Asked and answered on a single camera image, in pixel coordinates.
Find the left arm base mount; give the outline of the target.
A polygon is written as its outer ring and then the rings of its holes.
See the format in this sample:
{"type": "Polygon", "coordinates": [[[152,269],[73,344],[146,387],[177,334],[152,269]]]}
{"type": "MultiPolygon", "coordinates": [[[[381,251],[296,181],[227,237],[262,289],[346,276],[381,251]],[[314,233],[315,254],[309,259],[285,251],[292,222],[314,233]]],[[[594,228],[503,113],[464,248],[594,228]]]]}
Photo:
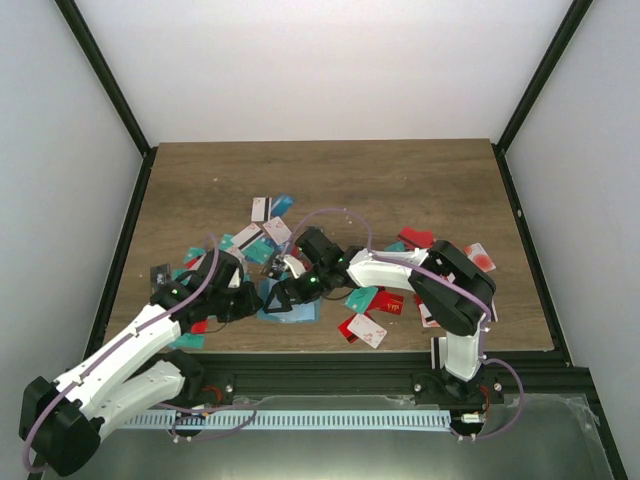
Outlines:
{"type": "Polygon", "coordinates": [[[235,375],[228,371],[206,370],[198,379],[188,378],[180,393],[161,403],[195,408],[207,404],[213,407],[230,405],[235,389],[235,375]]]}

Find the white floral card front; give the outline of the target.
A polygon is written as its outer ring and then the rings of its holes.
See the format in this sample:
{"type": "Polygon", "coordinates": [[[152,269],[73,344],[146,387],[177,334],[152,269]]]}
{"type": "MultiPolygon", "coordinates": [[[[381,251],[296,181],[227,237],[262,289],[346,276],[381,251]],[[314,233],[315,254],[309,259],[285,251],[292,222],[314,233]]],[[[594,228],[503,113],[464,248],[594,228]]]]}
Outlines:
{"type": "Polygon", "coordinates": [[[371,348],[377,349],[387,335],[387,330],[365,314],[356,314],[347,329],[371,348]]]}

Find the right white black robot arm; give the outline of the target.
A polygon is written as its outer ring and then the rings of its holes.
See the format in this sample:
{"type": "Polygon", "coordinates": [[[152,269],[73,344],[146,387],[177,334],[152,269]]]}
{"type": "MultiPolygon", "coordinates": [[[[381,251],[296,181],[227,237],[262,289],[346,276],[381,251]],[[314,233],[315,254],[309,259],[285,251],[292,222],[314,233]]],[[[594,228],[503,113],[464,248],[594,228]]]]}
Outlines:
{"type": "Polygon", "coordinates": [[[416,294],[446,332],[433,342],[433,366],[447,372],[444,389],[458,403],[480,390],[477,374],[485,360],[484,335],[493,317],[494,281],[466,254],[445,240],[411,251],[376,251],[369,246],[343,250],[310,228],[295,241],[310,269],[282,252],[277,268],[287,273],[269,290],[267,314],[290,312],[339,288],[384,287],[416,294]]]}

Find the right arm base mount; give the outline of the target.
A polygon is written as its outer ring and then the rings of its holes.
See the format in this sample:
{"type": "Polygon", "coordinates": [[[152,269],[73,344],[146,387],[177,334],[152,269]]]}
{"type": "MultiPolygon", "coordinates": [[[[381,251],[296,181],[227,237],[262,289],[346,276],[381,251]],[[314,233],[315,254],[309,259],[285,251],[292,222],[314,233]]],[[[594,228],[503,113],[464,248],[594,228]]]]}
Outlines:
{"type": "Polygon", "coordinates": [[[470,381],[463,381],[446,370],[425,370],[412,375],[411,385],[417,403],[452,406],[503,404],[504,396],[494,388],[497,381],[483,369],[470,381]]]}

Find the red card front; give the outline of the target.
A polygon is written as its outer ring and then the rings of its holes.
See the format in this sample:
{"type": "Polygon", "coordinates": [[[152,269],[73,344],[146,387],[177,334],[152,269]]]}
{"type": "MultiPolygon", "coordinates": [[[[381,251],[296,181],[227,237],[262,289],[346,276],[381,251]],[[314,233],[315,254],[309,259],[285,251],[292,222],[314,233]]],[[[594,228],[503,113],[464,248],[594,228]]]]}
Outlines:
{"type": "Polygon", "coordinates": [[[349,329],[349,325],[352,322],[352,318],[349,318],[347,320],[345,320],[343,323],[341,323],[338,326],[338,329],[340,331],[340,333],[343,335],[343,337],[350,343],[353,344],[354,342],[356,342],[359,337],[357,335],[355,335],[350,329],[349,329]]]}

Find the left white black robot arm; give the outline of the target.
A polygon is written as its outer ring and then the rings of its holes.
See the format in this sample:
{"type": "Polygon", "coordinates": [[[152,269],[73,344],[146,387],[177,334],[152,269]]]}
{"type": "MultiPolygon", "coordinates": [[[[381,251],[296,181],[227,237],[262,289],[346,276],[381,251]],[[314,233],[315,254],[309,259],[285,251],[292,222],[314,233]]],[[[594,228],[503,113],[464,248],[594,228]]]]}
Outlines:
{"type": "Polygon", "coordinates": [[[204,392],[203,366],[169,344],[210,316],[230,323],[262,306],[236,256],[207,252],[195,270],[160,285],[132,322],[52,381],[39,376],[23,393],[23,461],[36,453],[60,476],[82,468],[115,429],[160,403],[183,406],[204,392]]]}

